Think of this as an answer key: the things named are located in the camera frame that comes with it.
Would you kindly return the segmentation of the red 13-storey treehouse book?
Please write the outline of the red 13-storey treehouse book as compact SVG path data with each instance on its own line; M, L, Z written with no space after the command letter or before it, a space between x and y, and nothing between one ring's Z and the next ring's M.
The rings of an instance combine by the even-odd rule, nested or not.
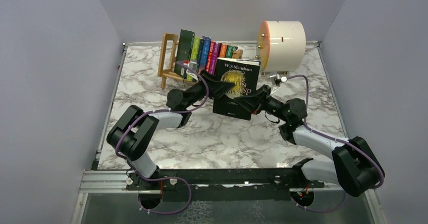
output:
M212 54L214 51L216 43L211 41L210 45L209 45L209 51L208 51L208 55L207 55L207 60L206 60L206 64L205 64L205 70L209 73L210 72L210 65L211 65L211 58L212 58Z

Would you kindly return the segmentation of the black bottom book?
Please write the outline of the black bottom book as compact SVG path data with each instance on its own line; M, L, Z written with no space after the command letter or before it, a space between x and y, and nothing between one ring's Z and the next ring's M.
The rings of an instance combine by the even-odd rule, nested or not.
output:
M235 102L234 98L256 91L260 61L217 58L215 77L218 81L234 83L227 92L213 100L212 112L241 120L251 120L252 113Z

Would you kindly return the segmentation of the green 104-storey treehouse book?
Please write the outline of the green 104-storey treehouse book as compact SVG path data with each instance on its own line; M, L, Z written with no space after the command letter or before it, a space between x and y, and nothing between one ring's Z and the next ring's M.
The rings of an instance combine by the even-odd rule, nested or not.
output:
M226 58L232 58L233 57L233 51L234 51L234 47L231 45L228 45L227 51L226 51Z

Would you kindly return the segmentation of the orange Huckleberry Finn book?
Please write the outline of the orange Huckleberry Finn book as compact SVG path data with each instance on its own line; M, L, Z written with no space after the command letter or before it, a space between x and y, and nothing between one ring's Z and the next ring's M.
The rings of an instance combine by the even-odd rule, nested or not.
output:
M242 59L242 55L243 55L242 49L235 50L235 51L233 51L232 58L233 59Z

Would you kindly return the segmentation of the orange 78-storey treehouse book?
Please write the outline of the orange 78-storey treehouse book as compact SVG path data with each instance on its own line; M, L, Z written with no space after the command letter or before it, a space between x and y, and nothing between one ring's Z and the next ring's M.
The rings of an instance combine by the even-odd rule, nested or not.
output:
M219 52L219 58L225 58L226 54L227 54L227 48L228 45L225 43L222 43L221 48L220 48L220 52Z

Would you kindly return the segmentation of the purple 117-storey treehouse book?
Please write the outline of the purple 117-storey treehouse book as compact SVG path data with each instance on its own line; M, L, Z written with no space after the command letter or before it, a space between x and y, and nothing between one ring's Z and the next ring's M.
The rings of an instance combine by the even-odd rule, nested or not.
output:
M222 47L222 44L216 42L215 46L213 48L213 52L211 55L211 61L210 61L210 68L209 68L209 73L212 75L215 74L217 58L218 58L218 55L220 53L221 47Z

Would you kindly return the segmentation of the lime green 65-storey treehouse book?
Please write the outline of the lime green 65-storey treehouse book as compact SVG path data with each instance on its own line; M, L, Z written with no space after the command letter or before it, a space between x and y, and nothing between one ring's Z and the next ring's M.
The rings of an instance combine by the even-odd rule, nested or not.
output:
M198 52L198 48L199 48L199 41L200 41L200 38L198 38L198 37L194 38L192 51L190 54L190 60L193 60L195 62L196 62L197 52Z

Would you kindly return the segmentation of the dark green forest cover book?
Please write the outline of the dark green forest cover book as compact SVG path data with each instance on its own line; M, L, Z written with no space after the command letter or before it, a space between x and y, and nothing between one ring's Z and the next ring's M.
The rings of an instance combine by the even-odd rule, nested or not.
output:
M186 69L178 65L177 62L184 62L190 59L194 36L195 36L195 32L184 30L184 29L181 29L180 35L179 35L174 72L185 80L187 78Z

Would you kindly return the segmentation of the blue sunset cover book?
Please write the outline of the blue sunset cover book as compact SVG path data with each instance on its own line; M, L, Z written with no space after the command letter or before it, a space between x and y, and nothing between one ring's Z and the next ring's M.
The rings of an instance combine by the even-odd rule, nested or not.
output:
M205 41L204 41L204 47L203 47L201 62L200 62L199 68L198 68L199 72L205 70L205 64L206 64L207 55L208 55L208 51L209 51L209 45L210 45L210 42L211 42L211 38L210 37L203 36L202 38L204 38Z

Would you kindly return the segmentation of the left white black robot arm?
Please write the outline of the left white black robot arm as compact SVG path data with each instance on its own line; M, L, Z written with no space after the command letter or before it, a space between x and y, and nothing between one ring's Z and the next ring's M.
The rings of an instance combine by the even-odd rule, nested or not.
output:
M235 84L214 79L208 72L198 75L199 81L187 90L172 89L167 94L167 108L144 111L131 105L109 131L106 141L124 159L147 189L165 180L158 176L159 167L150 158L147 148L154 133L167 128L185 126L192 112L208 99L219 98Z

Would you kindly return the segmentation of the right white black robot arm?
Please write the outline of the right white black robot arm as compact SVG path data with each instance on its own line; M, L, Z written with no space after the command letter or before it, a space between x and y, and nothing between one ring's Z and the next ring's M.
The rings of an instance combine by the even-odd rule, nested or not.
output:
M281 137L294 145L310 148L328 158L309 160L291 173L292 183L304 187L311 180L340 185L353 197L368 189L380 187L385 173L368 143L361 137L345 139L318 131L305 123L307 106L300 98L281 102L270 95L263 85L249 96L239 96L236 103L256 115L264 111L284 124L279 126Z

